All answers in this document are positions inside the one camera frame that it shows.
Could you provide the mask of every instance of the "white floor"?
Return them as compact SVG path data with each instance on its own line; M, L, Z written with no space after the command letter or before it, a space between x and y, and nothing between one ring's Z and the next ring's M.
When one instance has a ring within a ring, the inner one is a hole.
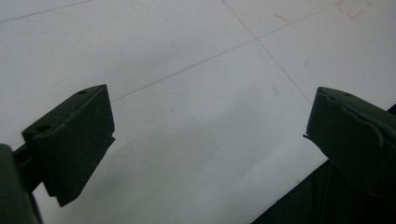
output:
M106 83L113 146L45 223L250 223L326 158L318 86L396 103L392 0L0 0L0 142Z

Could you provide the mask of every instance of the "bolt hole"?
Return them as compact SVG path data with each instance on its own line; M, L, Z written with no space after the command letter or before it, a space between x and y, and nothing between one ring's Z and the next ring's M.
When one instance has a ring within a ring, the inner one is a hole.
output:
M37 128L38 132L45 132L46 130L50 129L50 125L43 125Z

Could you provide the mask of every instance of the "floor tile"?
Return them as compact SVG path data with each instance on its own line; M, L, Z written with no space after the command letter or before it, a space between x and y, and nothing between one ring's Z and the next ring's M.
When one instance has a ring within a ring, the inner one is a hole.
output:
M256 36L266 35L294 21L332 6L335 0L226 0L247 28Z
M346 0L260 39L313 102L318 86L396 103L396 4Z
M220 1L95 0L0 23L0 142L76 91L112 100L253 39Z
M46 223L250 223L325 160L311 104L258 41L112 103L117 138Z

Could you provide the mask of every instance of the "tile grout line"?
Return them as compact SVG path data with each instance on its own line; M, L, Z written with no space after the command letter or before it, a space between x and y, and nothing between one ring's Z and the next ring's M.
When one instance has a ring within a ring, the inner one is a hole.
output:
M260 45L262 46L262 48L268 53L268 55L269 55L269 56L271 57L271 59L276 63L276 65L280 68L280 70L283 72L283 74L286 75L286 77L291 81L291 83L294 85L294 87L297 88L297 90L298 90L298 91L300 92L300 94L305 98L305 100L306 100L309 104L312 105L312 103L308 100L308 98L305 96L305 94L300 90L300 88L299 88L299 87L297 86L297 84L293 81L293 79L291 79L291 77L290 77L289 74L285 71L285 69L283 69L283 67L282 67L282 66L279 64L279 62L274 58L274 56L265 48L265 46L262 44L262 42L260 42L259 38L263 37L264 35L262 35L262 36L260 36L260 37L256 37L256 36L253 34L253 32L251 32L250 29L248 29L248 27L245 25L245 23L238 17L238 15L236 15L235 11L233 11L233 9L232 9L225 1L221 1L221 2L224 3L224 4L231 10L231 12L235 15L235 17L236 17L236 18L245 26L245 28L254 36L255 40L256 40L257 42L259 42L259 44L260 44ZM317 11L317 12L315 12L315 13L309 15L309 16L306 16L306 17L304 17L304 18L301 18L301 19L299 19L299 20L297 20L297 21L301 21L301 20L303 20L303 19L305 19L305 18L308 18L308 17L310 17L310 16L312 16L312 15L315 15L316 13L319 13L320 11L325 10L325 9L327 9L327 8L329 8L329 7L325 7L325 8L323 8L323 9L321 9L321 10L319 10L319 11ZM282 26L281 28L276 29L276 30L274 30L274 31L272 31L272 32L270 32L270 33L268 33L268 34L266 34L266 35L269 35L269 34L275 32L275 31L278 31L278 30L280 30L280 29L283 29L283 28L285 28L285 27L287 27L287 26L289 26L289 25L291 25L291 24L294 24L294 23L297 22L297 21L294 21L294 22L291 22L291 23L288 24L288 25Z
M86 0L86 1L83 1L83 2L74 3L74 4L67 5L67 6L63 6L63 7L56 7L56 8L52 8L52 9L48 9L48 10L44 10L44 11L40 11L40 12L36 12L36 13L32 13L32 14L20 16L20 17L17 17L17 18L12 18L12 19L8 19L8 20L5 20L5 21L0 21L0 24L1 24L1 23L4 23L4 22L8 22L8 21L15 21L15 20L18 20L18 19L23 19L23 18L25 18L25 17L30 17L30 16L38 15L38 14L41 14L41 13L46 13L46 12L58 10L58 9L61 9L61 8L64 8L64 7L72 7L72 6L75 6L75 5L80 5L80 4L88 3L88 2L91 2L91 1L94 1L94 0Z
M288 77L288 79L291 81L291 83L294 85L295 88L297 88L297 90L300 92L300 94L305 98L305 100L312 105L312 102L310 100L308 100L308 98L305 96L305 94L303 93L303 91L300 90L300 88L297 86L297 84L293 81L293 79L291 79L291 77L289 76L289 74L285 71L285 69L283 69L283 67L279 64L279 62L274 58L274 56L265 48L265 46L262 44L262 42L260 42L260 45L262 46L262 48L268 53L268 55L270 55L270 57L274 60L274 62L276 63L276 65L280 68L280 70L282 70L282 72L286 75L286 77Z
M129 92L129 93L127 93L127 94L125 94L125 95L119 97L119 98L116 98L116 99L112 100L111 103L114 103L114 102L118 101L119 99L122 99L122 98L124 98L124 97L126 97L126 96L129 96L129 95L131 95L131 94L133 94L133 93L135 93L135 92L137 92L137 91L142 91L143 89L145 89L145 88L147 88L147 87L149 87L149 86L152 86L152 85L154 85L154 84L157 84L157 83L159 83L159 82L161 82L161 81L164 81L164 80L168 79L169 77L176 76L176 75L178 75L178 74L180 74L180 73L182 73L182 72L184 72L184 71L187 71L187 70L189 70L189 69L191 69L191 68L193 68L193 67L195 67L195 66L197 66L197 65L199 65L199 64L201 64L201 63L205 63L205 62L207 62L207 61L209 61L209 60L212 60L212 59L214 59L214 58L217 58L217 57L219 57L220 55L225 54L225 53L227 53L227 52L229 52L229 51L231 51L231 50L241 48L242 46L244 46L244 45L246 45L246 44L248 44L248 43L251 43L251 42L253 42L253 41L255 41L255 40L256 40L256 39L249 40L248 42L245 42L245 43L243 43L243 44L241 44L241 45L238 45L238 46L236 46L236 47L233 47L233 48L231 48L231 49L227 49L226 51L224 51L224 52L222 52L222 53L220 53L220 54L217 54L217 55L215 55L215 56L212 56L212 57L210 57L210 58L208 58L208 59L205 59L205 60L203 60L203 61L201 61L201 62L199 62L199 63L195 63L195 64L193 64L193 65L191 65L191 66L189 66L189 67L187 67L187 68L183 68L182 70L180 70L180 71L178 71L178 72L176 72L176 73L174 73L174 74L172 74L172 75L170 75L170 76L168 76L168 77L163 77L163 78L161 78L160 80L157 80L157 81L155 81L155 82L153 82L153 83L150 83L150 84L148 84L147 86L144 86L144 87L142 87L142 88L140 88L140 89L138 89L138 90L136 90L136 91L131 91L131 92Z

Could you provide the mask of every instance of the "dark green object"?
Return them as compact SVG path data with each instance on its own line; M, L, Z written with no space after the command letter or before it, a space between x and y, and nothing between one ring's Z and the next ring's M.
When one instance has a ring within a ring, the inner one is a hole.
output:
M106 85L79 91L22 132L15 152L0 145L0 223L42 223L32 191L41 183L60 206L83 191L114 142Z
M395 108L318 88L305 137L329 160L253 223L396 223Z

